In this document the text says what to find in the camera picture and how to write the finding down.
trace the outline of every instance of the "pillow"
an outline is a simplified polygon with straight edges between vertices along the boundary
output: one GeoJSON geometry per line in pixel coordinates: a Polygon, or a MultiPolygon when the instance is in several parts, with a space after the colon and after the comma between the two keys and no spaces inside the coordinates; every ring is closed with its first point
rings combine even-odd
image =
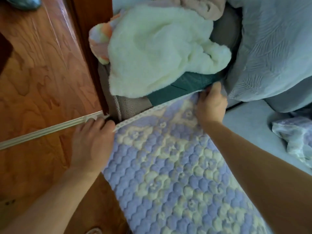
{"type": "Polygon", "coordinates": [[[312,0],[228,0],[242,7],[242,41],[226,80],[230,98],[252,101],[312,75],[312,0]]]}

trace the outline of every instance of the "hand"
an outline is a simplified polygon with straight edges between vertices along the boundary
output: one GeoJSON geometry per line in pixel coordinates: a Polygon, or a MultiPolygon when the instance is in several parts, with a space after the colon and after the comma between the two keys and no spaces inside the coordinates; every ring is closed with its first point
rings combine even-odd
{"type": "Polygon", "coordinates": [[[221,83],[215,82],[211,89],[201,92],[197,103],[197,119],[202,127],[210,122],[222,123],[227,98],[221,94],[221,83]]]}
{"type": "Polygon", "coordinates": [[[94,173],[97,177],[107,165],[114,145],[115,123],[103,118],[89,119],[77,126],[73,136],[70,169],[94,173]]]}

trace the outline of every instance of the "wood grain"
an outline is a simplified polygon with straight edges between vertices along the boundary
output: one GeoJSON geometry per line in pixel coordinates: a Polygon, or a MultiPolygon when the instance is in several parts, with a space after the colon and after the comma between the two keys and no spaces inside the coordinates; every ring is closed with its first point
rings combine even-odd
{"type": "Polygon", "coordinates": [[[108,106],[98,74],[98,60],[89,47],[89,31],[99,24],[110,20],[113,16],[112,0],[66,0],[68,11],[73,19],[78,43],[81,46],[83,55],[88,65],[96,92],[104,114],[108,114],[108,106]]]}
{"type": "Polygon", "coordinates": [[[63,0],[24,12],[0,1],[14,51],[0,75],[0,141],[100,111],[63,0]]]}
{"type": "MultiPolygon", "coordinates": [[[[69,167],[74,128],[58,131],[0,151],[0,229],[29,206],[69,167]]],[[[114,192],[101,174],[81,201],[66,234],[93,227],[124,234],[127,222],[114,192]]]]}

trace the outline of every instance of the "textured bedsheet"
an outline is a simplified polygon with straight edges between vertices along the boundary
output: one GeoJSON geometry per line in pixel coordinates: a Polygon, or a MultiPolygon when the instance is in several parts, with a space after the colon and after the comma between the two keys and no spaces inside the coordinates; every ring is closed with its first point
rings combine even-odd
{"type": "Polygon", "coordinates": [[[120,123],[103,173],[135,234],[266,233],[194,115],[197,93],[120,123]]]}

